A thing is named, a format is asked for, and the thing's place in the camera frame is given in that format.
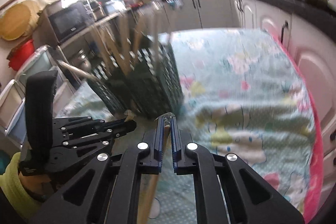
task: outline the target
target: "robotic hand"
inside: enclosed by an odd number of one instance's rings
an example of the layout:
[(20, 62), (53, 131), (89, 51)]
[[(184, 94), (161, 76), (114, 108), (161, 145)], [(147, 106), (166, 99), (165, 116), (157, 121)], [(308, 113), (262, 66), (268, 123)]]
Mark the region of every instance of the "robotic hand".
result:
[[(134, 121), (105, 122), (92, 117), (52, 118), (56, 72), (28, 79), (26, 124), (31, 150), (20, 171), (48, 174), (64, 184), (30, 224), (135, 224), (142, 174), (162, 168), (164, 117), (142, 142), (111, 156), (114, 139), (133, 131)], [(287, 200), (235, 154), (211, 154), (178, 129), (170, 118), (173, 167), (177, 175), (193, 174), (199, 224), (303, 224)], [(223, 191), (227, 209), (222, 196)]]

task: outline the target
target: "yellow sleeve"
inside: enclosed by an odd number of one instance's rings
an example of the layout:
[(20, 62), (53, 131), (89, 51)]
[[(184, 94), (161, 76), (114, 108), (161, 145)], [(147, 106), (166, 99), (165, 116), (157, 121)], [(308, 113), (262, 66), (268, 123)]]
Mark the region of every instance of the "yellow sleeve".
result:
[(27, 221), (38, 211), (42, 204), (29, 196), (21, 185), (17, 171), (20, 154), (18, 152), (13, 156), (6, 168), (6, 172), (0, 176), (0, 187), (16, 212)]

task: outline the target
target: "person's hand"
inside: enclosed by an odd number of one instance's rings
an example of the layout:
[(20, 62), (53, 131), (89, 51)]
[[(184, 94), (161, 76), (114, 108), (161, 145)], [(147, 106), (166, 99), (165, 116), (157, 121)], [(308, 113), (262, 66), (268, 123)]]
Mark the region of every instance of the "person's hand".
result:
[(24, 189), (31, 191), (32, 193), (43, 195), (43, 183), (50, 182), (48, 175), (35, 175), (25, 177), (22, 173), (19, 173), (19, 180)]

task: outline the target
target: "microwave door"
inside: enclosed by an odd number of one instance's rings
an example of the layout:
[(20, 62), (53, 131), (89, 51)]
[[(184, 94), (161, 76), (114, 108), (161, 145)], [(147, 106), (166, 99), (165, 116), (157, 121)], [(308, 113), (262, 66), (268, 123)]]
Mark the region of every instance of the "microwave door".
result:
[(59, 43), (65, 42), (89, 25), (83, 5), (72, 5), (49, 17)]

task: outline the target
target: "microwave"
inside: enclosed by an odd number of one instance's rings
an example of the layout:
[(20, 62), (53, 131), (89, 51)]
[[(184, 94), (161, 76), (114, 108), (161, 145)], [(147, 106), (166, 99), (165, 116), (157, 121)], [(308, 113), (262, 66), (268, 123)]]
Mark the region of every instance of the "microwave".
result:
[(67, 8), (60, 1), (48, 5), (39, 21), (40, 41), (54, 48), (95, 22), (81, 1)]

